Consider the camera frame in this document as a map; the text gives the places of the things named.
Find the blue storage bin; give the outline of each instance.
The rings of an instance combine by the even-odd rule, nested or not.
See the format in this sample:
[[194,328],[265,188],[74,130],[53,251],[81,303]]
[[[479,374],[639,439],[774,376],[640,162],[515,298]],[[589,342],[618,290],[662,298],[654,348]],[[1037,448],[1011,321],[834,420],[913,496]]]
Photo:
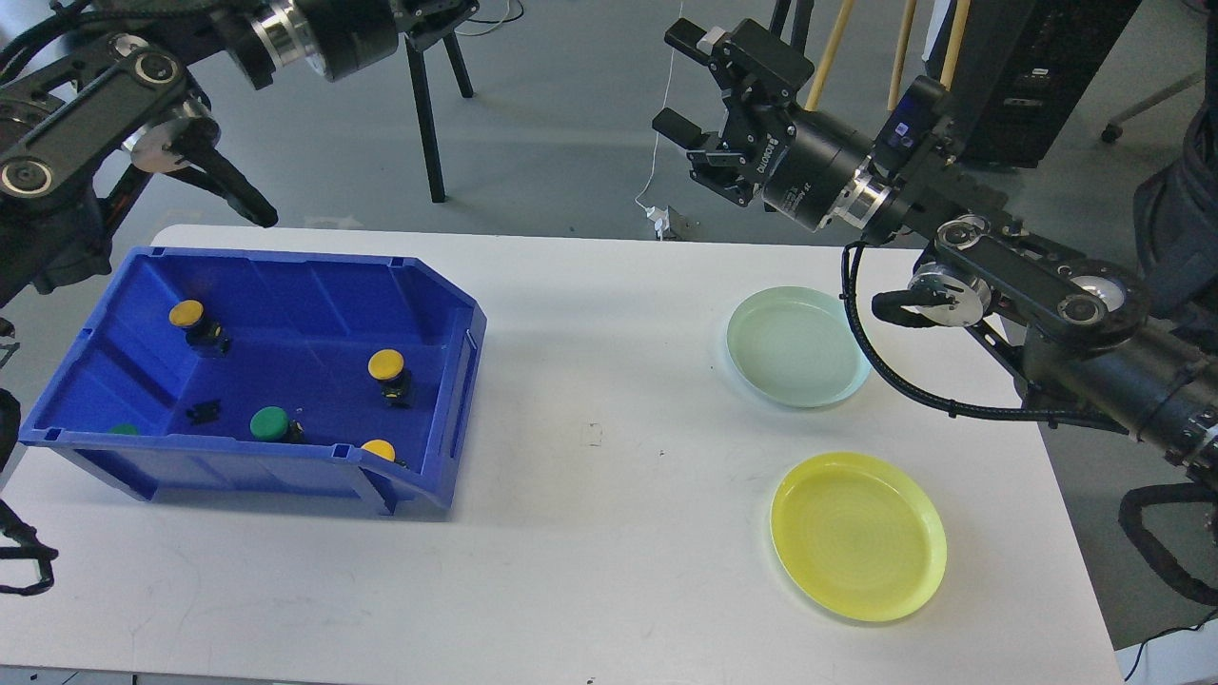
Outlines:
[[[231,338],[201,356],[168,313],[199,300]],[[21,429],[140,500],[169,489],[358,497],[390,514],[453,499],[486,317],[423,262],[238,250],[132,251]],[[395,349],[410,406],[368,374]],[[188,411],[219,402],[195,423]],[[250,418],[279,406],[304,444],[258,442]],[[129,424],[138,435],[111,433]],[[359,449],[393,445],[390,462]]]

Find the yellow cap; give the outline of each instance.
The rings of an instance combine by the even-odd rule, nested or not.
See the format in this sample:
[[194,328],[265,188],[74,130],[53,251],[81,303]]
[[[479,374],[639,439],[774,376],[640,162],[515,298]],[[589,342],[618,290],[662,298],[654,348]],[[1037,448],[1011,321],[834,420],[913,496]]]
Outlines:
[[378,457],[389,461],[393,461],[397,457],[397,452],[393,450],[393,446],[384,440],[369,440],[361,445],[359,449],[368,450]]
[[376,380],[393,380],[406,368],[406,360],[397,350],[381,350],[368,360],[368,374]]
[[203,318],[203,303],[199,300],[183,300],[169,310],[169,323],[178,328],[190,328]]

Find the table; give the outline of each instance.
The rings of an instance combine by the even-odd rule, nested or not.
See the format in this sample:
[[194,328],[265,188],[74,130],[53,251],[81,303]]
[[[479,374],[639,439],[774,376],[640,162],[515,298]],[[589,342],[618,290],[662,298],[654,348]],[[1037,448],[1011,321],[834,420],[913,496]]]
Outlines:
[[[62,551],[58,583],[0,598],[0,663],[368,685],[1119,683],[1034,425],[950,419],[875,375],[787,410],[736,375],[736,305],[836,293],[837,249],[189,225],[156,244],[418,256],[477,299],[454,507],[140,503],[32,449],[5,497]],[[904,286],[915,255],[868,251],[860,291]],[[865,321],[911,380],[1016,402],[962,332]],[[906,619],[840,619],[777,562],[775,488],[833,450],[895,463],[939,509],[946,575]]]

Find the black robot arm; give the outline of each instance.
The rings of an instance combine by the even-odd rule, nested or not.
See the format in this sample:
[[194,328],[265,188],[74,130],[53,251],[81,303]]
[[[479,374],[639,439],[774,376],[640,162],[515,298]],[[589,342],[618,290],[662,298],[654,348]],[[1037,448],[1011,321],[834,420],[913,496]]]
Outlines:
[[[1135,274],[1028,233],[1005,211],[1004,194],[962,173],[955,165],[961,141],[942,85],[916,79],[868,139],[792,101],[812,65],[752,20],[732,32],[682,20],[666,39],[710,69],[727,110],[722,133],[703,132],[671,110],[653,121],[687,151],[691,177],[739,206],[760,193],[810,230],[845,223],[859,232],[843,255],[843,299],[879,375],[952,416],[1128,433],[1184,468],[1197,484],[1188,491],[1190,501],[1218,502],[1214,358],[1150,324],[1150,296]],[[899,233],[916,233],[927,246],[907,288],[876,295],[873,313],[899,325],[965,328],[1019,380],[1023,406],[938,397],[879,358],[859,321],[856,275],[864,247]],[[991,314],[1026,327],[1024,342],[1007,342],[987,322]],[[1170,555],[1147,542],[1153,538],[1144,534],[1136,512],[1163,496],[1135,497],[1124,507],[1130,540],[1173,587],[1218,603],[1218,591],[1197,590]]]
[[[26,285],[40,293],[110,273],[111,239],[155,173],[224,199],[259,225],[275,208],[219,151],[219,124],[190,65],[228,51],[255,88],[307,60],[337,80],[392,55],[403,35],[424,50],[477,11],[476,0],[73,0],[0,49],[0,307]],[[24,77],[63,39],[68,54]],[[65,101],[63,87],[74,91]],[[132,165],[105,197],[94,176],[125,149]],[[0,318],[0,335],[13,327]],[[19,407],[0,390],[0,468],[16,445]],[[0,559],[38,562],[29,587],[54,583],[55,550],[0,502]]]

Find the gray floor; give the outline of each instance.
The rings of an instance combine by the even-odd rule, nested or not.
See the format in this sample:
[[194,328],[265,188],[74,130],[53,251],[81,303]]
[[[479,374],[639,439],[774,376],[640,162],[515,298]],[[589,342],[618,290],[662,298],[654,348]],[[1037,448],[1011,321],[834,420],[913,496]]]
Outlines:
[[[661,35],[677,16],[677,0],[526,1],[523,21],[463,39],[475,99],[459,98],[441,51],[429,54],[451,196],[443,205],[428,200],[403,55],[335,84],[294,65],[262,91],[251,90],[223,55],[194,73],[224,128],[220,150],[279,207],[281,225],[649,239],[652,227],[633,197],[652,167],[649,121],[660,108],[670,56]],[[22,5],[0,11],[5,35],[45,12],[45,4]],[[771,5],[700,0],[685,11],[702,26],[731,28],[745,16],[765,23]],[[929,13],[931,4],[922,5],[918,26]],[[487,16],[502,16],[498,0],[485,6]],[[816,9],[809,41],[814,57],[834,13],[836,4]],[[822,110],[860,130],[878,129],[898,21],[896,4],[856,12]],[[1202,27],[1179,0],[1144,0],[1041,167],[979,176],[1011,195],[1011,207],[1032,230],[1133,266],[1130,195],[1178,154],[1201,90],[1130,122],[1114,146],[1099,143],[1097,134],[1111,115],[1201,65]],[[915,46],[921,48],[917,37]],[[907,79],[916,65],[911,59]],[[722,121],[709,73],[689,60],[675,63],[669,105],[706,128]],[[99,185],[108,186],[118,171],[117,163],[107,166]],[[643,202],[671,205],[697,221],[692,236],[698,240],[844,244],[851,238],[840,229],[809,234],[764,213],[760,204],[728,205],[691,183],[683,156],[666,143]],[[214,197],[158,178],[128,218],[116,251],[147,244],[174,223],[241,219]],[[46,297],[26,293],[5,310],[26,346],[2,379],[23,403],[38,396],[104,286],[97,278]],[[1179,480],[1179,474],[1149,447],[1111,435],[1062,429],[1046,431],[1045,440],[1113,645],[1200,618],[1202,607],[1163,587],[1116,525],[1127,489]],[[976,458],[985,458],[980,447]],[[1218,551],[1205,545],[1200,512],[1166,512],[1161,519],[1169,541],[1186,550],[1181,557],[1214,580]],[[32,674],[0,670],[0,685],[29,683]],[[60,683],[71,673],[39,675]]]

